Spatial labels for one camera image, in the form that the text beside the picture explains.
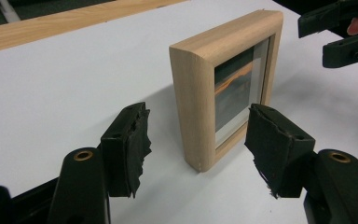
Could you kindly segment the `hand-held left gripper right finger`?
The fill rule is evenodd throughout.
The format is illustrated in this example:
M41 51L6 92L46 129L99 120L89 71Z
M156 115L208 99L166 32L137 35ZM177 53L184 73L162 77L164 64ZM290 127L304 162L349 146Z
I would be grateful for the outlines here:
M309 224L358 224L358 159L315 139L279 111L250 107L246 147L274 198L298 198Z

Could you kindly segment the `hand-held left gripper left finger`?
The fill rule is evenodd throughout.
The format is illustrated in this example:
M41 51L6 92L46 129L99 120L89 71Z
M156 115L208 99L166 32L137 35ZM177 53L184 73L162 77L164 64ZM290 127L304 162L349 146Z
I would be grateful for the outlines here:
M123 108L97 147L67 154L53 194L48 224L110 224L109 199L133 197L140 187L150 110L145 103Z

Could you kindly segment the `square wooden cork coaster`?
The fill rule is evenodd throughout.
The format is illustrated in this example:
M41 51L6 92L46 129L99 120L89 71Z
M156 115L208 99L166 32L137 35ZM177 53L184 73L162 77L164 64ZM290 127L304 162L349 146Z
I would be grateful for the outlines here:
M283 14L257 10L169 47L186 162L213 167L271 98Z

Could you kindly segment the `white table sheet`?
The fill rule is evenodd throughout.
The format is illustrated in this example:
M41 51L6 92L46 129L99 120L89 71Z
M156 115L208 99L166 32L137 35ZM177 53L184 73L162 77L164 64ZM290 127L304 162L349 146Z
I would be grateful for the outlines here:
M113 224L307 224L301 199L271 196L244 145L209 171L184 159L172 85L172 44L272 0L189 0L0 51L0 186L18 195L55 178L63 158L96 146L125 106L145 102L151 151L132 198L111 202ZM283 14L270 104L317 149L358 159L358 63L322 65L323 32L297 34Z

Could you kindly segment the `white metal stand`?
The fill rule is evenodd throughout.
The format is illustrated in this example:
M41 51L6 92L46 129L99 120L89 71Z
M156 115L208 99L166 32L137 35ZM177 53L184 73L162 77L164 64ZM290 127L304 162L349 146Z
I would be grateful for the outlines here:
M13 6L8 2L8 0L0 0L0 11L3 13L8 23L17 22L21 20Z

